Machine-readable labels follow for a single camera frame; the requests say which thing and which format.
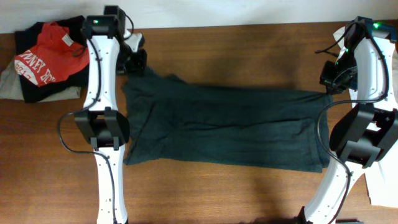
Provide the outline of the dark green t-shirt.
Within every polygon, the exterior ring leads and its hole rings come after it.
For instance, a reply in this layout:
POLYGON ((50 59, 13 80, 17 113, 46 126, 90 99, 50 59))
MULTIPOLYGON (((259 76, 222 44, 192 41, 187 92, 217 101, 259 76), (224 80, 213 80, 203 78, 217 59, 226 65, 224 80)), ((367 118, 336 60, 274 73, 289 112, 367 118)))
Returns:
POLYGON ((150 68, 123 87, 131 147, 124 162, 157 159, 320 172, 328 166, 330 95, 231 88, 161 77, 150 68))

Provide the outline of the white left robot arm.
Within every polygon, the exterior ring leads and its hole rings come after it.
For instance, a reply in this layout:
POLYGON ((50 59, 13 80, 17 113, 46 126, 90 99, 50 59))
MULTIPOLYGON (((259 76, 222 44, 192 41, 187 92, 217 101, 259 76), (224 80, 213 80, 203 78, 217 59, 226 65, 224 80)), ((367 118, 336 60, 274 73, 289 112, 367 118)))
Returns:
POLYGON ((98 171, 97 223, 127 223, 123 192, 123 155, 129 121, 118 110, 116 76, 146 67, 144 37, 126 28, 128 16, 118 12, 89 16, 83 24, 90 60, 88 93, 75 123, 91 146, 98 171))

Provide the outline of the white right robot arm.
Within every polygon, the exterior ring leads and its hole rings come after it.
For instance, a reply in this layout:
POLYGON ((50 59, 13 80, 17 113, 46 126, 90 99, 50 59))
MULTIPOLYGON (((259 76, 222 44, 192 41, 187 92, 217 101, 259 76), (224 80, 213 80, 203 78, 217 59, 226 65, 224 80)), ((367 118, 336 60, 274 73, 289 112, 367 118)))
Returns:
POLYGON ((347 24, 335 62, 327 61, 320 84, 328 94, 351 89, 352 109, 334 126, 326 174, 311 201, 294 223, 336 223, 356 181, 381 161, 397 142, 397 103, 393 90, 392 56, 397 43, 394 26, 358 16, 347 24))

